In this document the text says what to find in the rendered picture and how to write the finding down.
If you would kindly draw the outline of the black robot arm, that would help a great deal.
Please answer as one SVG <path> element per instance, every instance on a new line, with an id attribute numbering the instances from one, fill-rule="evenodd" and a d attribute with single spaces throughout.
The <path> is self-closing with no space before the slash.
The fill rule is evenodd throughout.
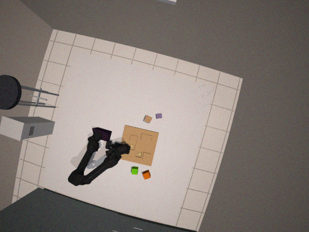
<path id="1" fill-rule="evenodd" d="M 84 175 L 85 168 L 91 159 L 94 152 L 99 149 L 99 140 L 102 138 L 101 132 L 94 131 L 94 134 L 88 138 L 87 151 L 84 154 L 81 162 L 79 163 L 76 170 L 74 170 L 68 177 L 68 182 L 74 186 L 90 184 L 95 178 L 102 174 L 105 170 L 118 164 L 118 161 L 122 157 L 122 154 L 129 152 L 128 144 L 119 145 L 118 147 L 113 146 L 106 152 L 106 158 L 100 166 L 96 167 L 89 174 Z"/>

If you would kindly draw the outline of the green block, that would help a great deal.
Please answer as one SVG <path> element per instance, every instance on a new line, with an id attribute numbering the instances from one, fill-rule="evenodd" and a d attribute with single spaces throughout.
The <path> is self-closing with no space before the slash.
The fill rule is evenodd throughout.
<path id="1" fill-rule="evenodd" d="M 139 167 L 133 166 L 131 174 L 138 174 L 138 169 L 139 169 Z"/>

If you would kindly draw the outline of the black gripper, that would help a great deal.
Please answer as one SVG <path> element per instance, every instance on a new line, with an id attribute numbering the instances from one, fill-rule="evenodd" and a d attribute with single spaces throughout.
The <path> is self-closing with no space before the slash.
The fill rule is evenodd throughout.
<path id="1" fill-rule="evenodd" d="M 112 141 L 107 141 L 107 142 L 106 142 L 105 148 L 109 150 L 109 149 L 110 149 L 111 147 L 113 147 L 113 146 L 118 147 L 119 145 L 123 145 L 123 144 L 117 143 L 117 142 L 115 142 L 114 144 L 111 144 L 111 143 L 112 143 Z M 130 146 L 128 145 L 128 147 L 129 147 L 129 152 L 128 152 L 127 154 L 130 153 Z"/>

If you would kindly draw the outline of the tan puzzle board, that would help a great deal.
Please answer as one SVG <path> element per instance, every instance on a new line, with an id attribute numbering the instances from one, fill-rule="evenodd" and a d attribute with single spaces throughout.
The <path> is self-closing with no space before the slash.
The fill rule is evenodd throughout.
<path id="1" fill-rule="evenodd" d="M 159 133 L 155 131 L 125 125 L 121 143 L 133 147 L 130 147 L 129 154 L 122 154 L 120 159 L 151 166 L 158 135 Z"/>

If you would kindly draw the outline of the orange block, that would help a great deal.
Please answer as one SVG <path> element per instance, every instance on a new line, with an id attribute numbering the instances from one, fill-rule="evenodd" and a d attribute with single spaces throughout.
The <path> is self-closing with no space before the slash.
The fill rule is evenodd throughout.
<path id="1" fill-rule="evenodd" d="M 143 173 L 144 180 L 151 177 L 149 170 L 144 171 Z"/>

